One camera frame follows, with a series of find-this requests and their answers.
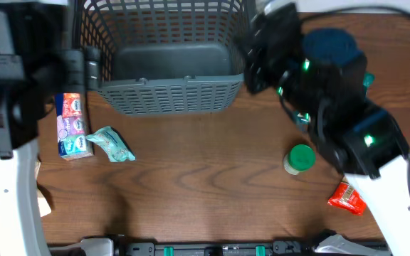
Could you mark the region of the Kleenex tissue multipack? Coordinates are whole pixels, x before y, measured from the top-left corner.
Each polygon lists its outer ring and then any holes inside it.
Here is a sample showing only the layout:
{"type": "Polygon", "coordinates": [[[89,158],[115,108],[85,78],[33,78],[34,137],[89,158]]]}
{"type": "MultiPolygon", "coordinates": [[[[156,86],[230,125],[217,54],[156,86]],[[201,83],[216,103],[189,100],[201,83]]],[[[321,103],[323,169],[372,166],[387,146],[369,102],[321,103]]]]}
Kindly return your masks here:
{"type": "Polygon", "coordinates": [[[88,120],[79,93],[55,95],[58,154],[67,161],[92,156],[93,146],[85,138],[88,120]]]}

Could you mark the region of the grey plastic lattice basket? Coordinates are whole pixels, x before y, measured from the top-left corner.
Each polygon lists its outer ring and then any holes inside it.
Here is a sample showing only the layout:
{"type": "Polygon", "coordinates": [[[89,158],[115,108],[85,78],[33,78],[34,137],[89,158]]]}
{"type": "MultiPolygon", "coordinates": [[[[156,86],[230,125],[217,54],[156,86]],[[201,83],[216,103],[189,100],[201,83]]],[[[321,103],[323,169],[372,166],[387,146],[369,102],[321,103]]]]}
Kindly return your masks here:
{"type": "Polygon", "coordinates": [[[128,116],[219,112],[243,84],[245,0],[75,1],[73,44],[100,51],[95,91],[128,116]]]}

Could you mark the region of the red yellow spaghetti packet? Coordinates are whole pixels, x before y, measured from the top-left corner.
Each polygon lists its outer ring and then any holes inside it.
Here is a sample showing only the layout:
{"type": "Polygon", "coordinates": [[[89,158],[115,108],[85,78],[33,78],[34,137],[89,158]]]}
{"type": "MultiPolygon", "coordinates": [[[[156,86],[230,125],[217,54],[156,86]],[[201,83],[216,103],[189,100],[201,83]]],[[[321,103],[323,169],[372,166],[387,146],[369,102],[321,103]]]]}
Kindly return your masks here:
{"type": "Polygon", "coordinates": [[[354,215],[362,215],[367,207],[358,192],[345,177],[329,197],[327,204],[347,210],[354,215]]]}

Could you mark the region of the green white snack bag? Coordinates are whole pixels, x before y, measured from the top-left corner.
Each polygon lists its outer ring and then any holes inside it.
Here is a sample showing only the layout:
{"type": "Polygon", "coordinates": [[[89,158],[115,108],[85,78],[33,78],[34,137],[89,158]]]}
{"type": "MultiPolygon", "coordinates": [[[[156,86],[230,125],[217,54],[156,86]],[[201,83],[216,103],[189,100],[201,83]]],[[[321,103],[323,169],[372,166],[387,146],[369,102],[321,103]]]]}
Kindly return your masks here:
{"type": "MultiPolygon", "coordinates": [[[[371,73],[365,73],[364,74],[364,79],[363,79],[363,88],[364,88],[364,94],[367,94],[367,90],[371,86],[371,84],[374,82],[375,76],[371,73]]],[[[319,113],[319,107],[315,106],[313,107],[312,110],[308,111],[300,111],[300,110],[287,110],[289,117],[292,119],[294,124],[297,126],[297,128],[303,132],[306,133],[309,128],[312,127],[312,121],[314,118],[316,118],[316,115],[319,113]]]]}

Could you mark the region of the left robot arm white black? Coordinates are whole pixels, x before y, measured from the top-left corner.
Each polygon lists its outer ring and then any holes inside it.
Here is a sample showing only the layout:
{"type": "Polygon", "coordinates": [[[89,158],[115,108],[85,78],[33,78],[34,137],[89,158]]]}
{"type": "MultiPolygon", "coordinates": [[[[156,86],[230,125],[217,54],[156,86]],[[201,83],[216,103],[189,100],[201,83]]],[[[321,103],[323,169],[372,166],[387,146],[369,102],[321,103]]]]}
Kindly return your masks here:
{"type": "Polygon", "coordinates": [[[0,255],[85,254],[48,246],[35,177],[46,105],[88,85],[83,52],[64,46],[69,13],[69,1],[0,1],[0,255]]]}

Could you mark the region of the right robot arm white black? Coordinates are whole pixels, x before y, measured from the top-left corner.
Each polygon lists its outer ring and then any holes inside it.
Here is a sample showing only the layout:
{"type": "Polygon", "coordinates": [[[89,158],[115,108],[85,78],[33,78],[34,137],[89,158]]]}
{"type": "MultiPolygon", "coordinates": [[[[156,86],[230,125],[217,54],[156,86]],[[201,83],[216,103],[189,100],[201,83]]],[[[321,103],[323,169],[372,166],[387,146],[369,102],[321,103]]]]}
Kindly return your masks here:
{"type": "Polygon", "coordinates": [[[271,1],[237,40],[252,94],[274,88],[289,118],[355,188],[393,255],[410,255],[410,144],[367,97],[367,57],[339,28],[302,27],[291,1],[271,1]]]}

